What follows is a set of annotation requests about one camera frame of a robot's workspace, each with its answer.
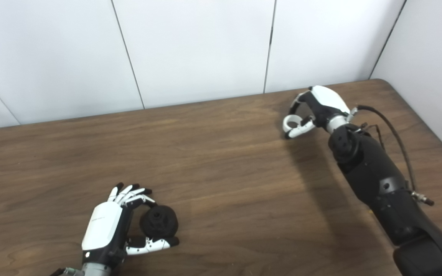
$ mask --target black ball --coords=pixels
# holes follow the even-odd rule
[[[171,238],[178,230],[177,215],[168,206],[154,206],[141,217],[139,226],[148,237]]]

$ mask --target metal connector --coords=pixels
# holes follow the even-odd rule
[[[428,199],[424,194],[419,194],[418,192],[412,192],[411,196],[416,199],[418,202],[427,204],[429,206],[434,206],[434,201]]]
[[[347,115],[347,118],[345,119],[348,123],[352,121],[352,119],[354,119],[354,115],[356,115],[356,113],[358,113],[358,108],[353,108],[351,109],[351,112],[349,113],[349,115]]]
[[[78,269],[71,268],[71,267],[66,267],[63,275],[84,276],[84,272],[81,270],[78,270]]]

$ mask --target black cable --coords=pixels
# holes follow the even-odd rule
[[[381,137],[381,131],[379,131],[379,126],[378,126],[378,125],[370,125],[370,126],[368,126],[368,127],[366,128],[366,131],[368,131],[368,130],[369,130],[370,128],[372,128],[372,127],[376,128],[376,133],[378,133],[378,140],[379,140],[379,143],[380,143],[380,145],[381,145],[381,148],[382,148],[383,150],[385,150],[385,149],[384,149],[383,139],[382,139],[382,137]]]
[[[398,132],[395,130],[395,128],[393,127],[391,122],[388,121],[388,119],[386,119],[386,117],[381,112],[379,112],[375,108],[370,107],[368,105],[358,105],[358,110],[368,110],[368,111],[375,113],[387,124],[388,128],[390,128],[391,133],[393,133],[393,136],[395,136],[395,139],[397,140],[398,145],[400,146],[400,150],[402,151],[402,154],[404,156],[405,164],[407,164],[407,170],[409,171],[410,183],[412,185],[412,191],[415,191],[416,190],[416,177],[414,176],[414,171],[412,170],[412,165],[410,164],[409,155],[407,154],[407,151],[405,150],[405,146],[402,142],[402,139],[398,135]]]

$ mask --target robotic hand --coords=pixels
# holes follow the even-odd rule
[[[312,112],[304,119],[296,115],[302,103],[306,103]],[[365,124],[351,124],[359,110],[375,112],[391,129],[404,154],[411,188],[386,154],[383,143],[371,137]],[[400,272],[404,276],[442,276],[442,231],[418,205],[432,206],[434,202],[416,192],[412,167],[392,124],[372,107],[358,105],[349,110],[336,92],[324,86],[314,86],[293,101],[282,129],[286,138],[291,139],[315,127],[324,128],[330,134],[328,146],[340,171],[354,194],[370,207],[397,247],[393,259]]]
[[[95,207],[81,243],[82,270],[58,269],[54,275],[109,276],[128,255],[146,254],[179,244],[174,237],[178,229],[175,212],[158,204],[147,195],[152,191],[119,183],[106,202]],[[145,237],[127,237],[133,211],[145,204],[150,209],[140,219]]]

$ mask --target wooden table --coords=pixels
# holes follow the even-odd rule
[[[442,228],[442,143],[382,80],[329,87],[395,125],[418,189],[436,202],[423,208]],[[120,181],[174,208],[181,241],[130,257],[120,276],[399,274],[384,233],[339,173],[328,134],[281,138],[298,92],[0,129],[0,276],[80,268],[91,212]],[[382,126],[406,172],[385,124],[361,112],[356,122],[365,121]]]

